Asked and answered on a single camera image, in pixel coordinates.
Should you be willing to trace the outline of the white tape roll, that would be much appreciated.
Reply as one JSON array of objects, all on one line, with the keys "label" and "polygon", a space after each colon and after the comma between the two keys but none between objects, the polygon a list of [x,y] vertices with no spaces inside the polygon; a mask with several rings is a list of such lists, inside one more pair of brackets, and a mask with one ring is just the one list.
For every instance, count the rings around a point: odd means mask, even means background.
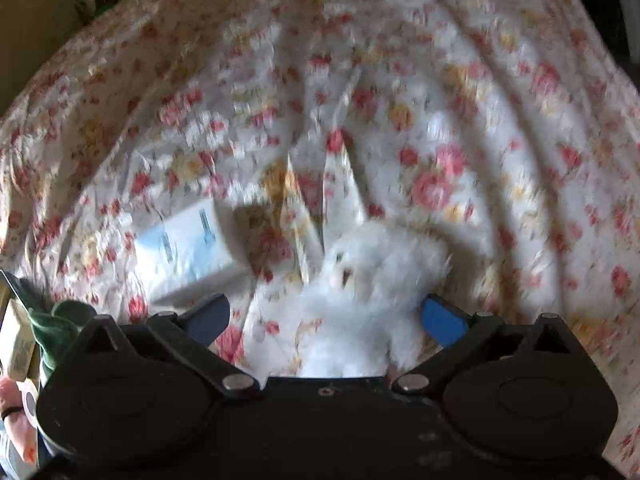
[{"label": "white tape roll", "polygon": [[39,387],[32,379],[27,378],[24,382],[19,382],[18,390],[21,391],[23,408],[29,423],[36,429],[39,428],[37,420],[37,401]]}]

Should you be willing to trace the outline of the floral bed sheet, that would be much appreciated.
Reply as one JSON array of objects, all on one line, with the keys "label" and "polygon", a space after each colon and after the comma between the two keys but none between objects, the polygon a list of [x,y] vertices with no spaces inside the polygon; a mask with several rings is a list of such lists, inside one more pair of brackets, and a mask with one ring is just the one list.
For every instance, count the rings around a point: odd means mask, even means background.
[{"label": "floral bed sheet", "polygon": [[639,469],[639,95],[580,0],[126,0],[1,121],[1,264],[120,322],[151,312],[134,241],[212,198],[252,276],[215,344],[292,375],[318,318],[283,296],[369,219],[441,236],[447,298],[558,312]]}]

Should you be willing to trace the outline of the white fluffy plush toy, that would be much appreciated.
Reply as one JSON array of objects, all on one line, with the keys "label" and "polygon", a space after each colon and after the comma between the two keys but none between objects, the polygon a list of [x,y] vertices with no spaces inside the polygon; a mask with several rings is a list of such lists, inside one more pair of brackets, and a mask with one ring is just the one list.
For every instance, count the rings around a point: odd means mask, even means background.
[{"label": "white fluffy plush toy", "polygon": [[299,376],[378,377],[416,366],[420,305],[450,270],[449,247],[438,237],[382,221],[344,234],[296,299],[320,322],[299,344]]}]

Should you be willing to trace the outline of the gold green metal tin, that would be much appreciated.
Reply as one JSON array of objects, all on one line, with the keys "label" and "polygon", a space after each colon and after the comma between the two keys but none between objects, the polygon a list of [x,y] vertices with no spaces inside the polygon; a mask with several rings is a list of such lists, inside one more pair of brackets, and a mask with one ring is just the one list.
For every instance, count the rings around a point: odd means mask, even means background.
[{"label": "gold green metal tin", "polygon": [[32,366],[36,340],[31,310],[43,311],[40,296],[26,280],[1,271],[1,371],[14,382],[24,382]]}]

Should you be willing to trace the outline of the white tissue pack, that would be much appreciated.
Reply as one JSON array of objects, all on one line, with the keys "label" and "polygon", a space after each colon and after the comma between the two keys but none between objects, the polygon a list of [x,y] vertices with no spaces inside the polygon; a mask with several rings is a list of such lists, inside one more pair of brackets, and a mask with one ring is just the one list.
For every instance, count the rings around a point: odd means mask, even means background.
[{"label": "white tissue pack", "polygon": [[250,274],[234,211],[208,198],[139,234],[134,273],[154,306],[182,307]]}]

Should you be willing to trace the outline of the green white plush toy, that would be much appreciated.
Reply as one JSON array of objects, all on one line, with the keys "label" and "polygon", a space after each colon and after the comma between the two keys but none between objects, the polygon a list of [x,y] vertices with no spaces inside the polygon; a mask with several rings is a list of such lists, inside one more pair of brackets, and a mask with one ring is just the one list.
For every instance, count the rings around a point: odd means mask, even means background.
[{"label": "green white plush toy", "polygon": [[40,353],[40,376],[46,382],[60,364],[84,327],[96,316],[90,304],[61,300],[50,312],[29,309],[28,318]]}]

